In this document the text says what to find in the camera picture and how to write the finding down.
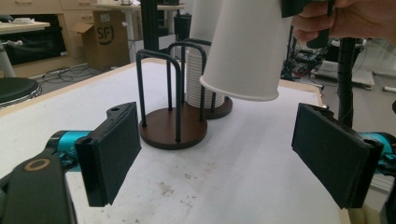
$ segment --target black pole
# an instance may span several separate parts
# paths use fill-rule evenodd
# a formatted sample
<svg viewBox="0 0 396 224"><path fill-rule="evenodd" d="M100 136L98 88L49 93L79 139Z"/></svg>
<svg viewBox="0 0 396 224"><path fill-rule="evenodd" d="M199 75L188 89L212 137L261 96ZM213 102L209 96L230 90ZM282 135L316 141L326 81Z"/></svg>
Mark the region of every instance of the black pole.
<svg viewBox="0 0 396 224"><path fill-rule="evenodd" d="M144 0L142 11L143 41L145 49L159 51L157 0Z"/></svg>
<svg viewBox="0 0 396 224"><path fill-rule="evenodd" d="M352 127L353 122L353 91L352 67L354 63L355 38L342 38L338 54L338 120Z"/></svg>

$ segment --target floor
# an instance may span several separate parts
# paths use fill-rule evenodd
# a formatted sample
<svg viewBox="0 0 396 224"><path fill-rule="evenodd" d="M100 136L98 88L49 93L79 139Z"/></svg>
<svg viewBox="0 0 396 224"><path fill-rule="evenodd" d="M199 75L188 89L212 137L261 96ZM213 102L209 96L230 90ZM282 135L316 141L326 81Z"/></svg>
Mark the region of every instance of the floor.
<svg viewBox="0 0 396 224"><path fill-rule="evenodd" d="M396 115L391 109L391 105L396 100L396 93L382 90L384 86L396 88L396 54L393 51L384 50L384 48L386 47L376 43L369 44L365 49L366 52L362 52L355 63L355 68L371 71L385 68L391 72L390 75L386 76L374 75L375 85L370 90L360 85L354 87L355 113L353 129L357 132L385 132L396 135ZM35 79L42 86L42 94L46 94L100 74L102 72L91 69L87 64L82 64L72 68L62 68L48 72L35 77ZM309 78L307 82L323 85L323 104L335 112L334 116L337 118L338 96L336 80L313 77ZM380 210L388 197L392 185L392 177L376 175L372 188L366 197L366 203L375 210Z"/></svg>

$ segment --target desk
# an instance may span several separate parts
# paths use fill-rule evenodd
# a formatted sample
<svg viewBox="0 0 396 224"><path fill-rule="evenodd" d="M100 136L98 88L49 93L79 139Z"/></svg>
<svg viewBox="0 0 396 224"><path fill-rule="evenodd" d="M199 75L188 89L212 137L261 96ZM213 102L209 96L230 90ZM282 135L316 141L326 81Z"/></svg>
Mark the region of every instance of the desk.
<svg viewBox="0 0 396 224"><path fill-rule="evenodd" d="M135 70L132 63L0 110L0 176L57 131L92 130L111 106L138 103ZM143 63L148 113L167 107L165 70ZM142 141L112 206L89 207L81 174L67 173L78 222L348 223L290 145L298 103L319 104L318 88L281 80L278 90L271 102L233 99L233 112L209 120L194 147L165 151Z"/></svg>
<svg viewBox="0 0 396 224"><path fill-rule="evenodd" d="M138 50L143 48L143 43L137 43L139 47L137 47L134 40L134 22L133 22L133 15L135 13L140 12L140 6L122 6L118 4L94 4L97 7L112 9L112 10L120 10L125 14L125 20L128 23L127 25L127 32L128 32L128 40L132 43L131 51L130 51L130 59L131 63L135 61L135 55ZM179 9L183 9L185 6L184 4L180 4L178 6L157 6L158 10L164 10L166 13L166 21L167 27L169 29L169 34L173 34L175 32L174 27L174 12ZM170 44L175 42L175 36L165 36L160 37L160 49L167 48Z"/></svg>
<svg viewBox="0 0 396 224"><path fill-rule="evenodd" d="M40 21L35 21L30 24L0 23L0 35L42 30L47 26L50 26L50 24ZM0 44L0 65L4 71L5 77L15 77L14 70L12 69L6 50L3 48L3 44Z"/></svg>

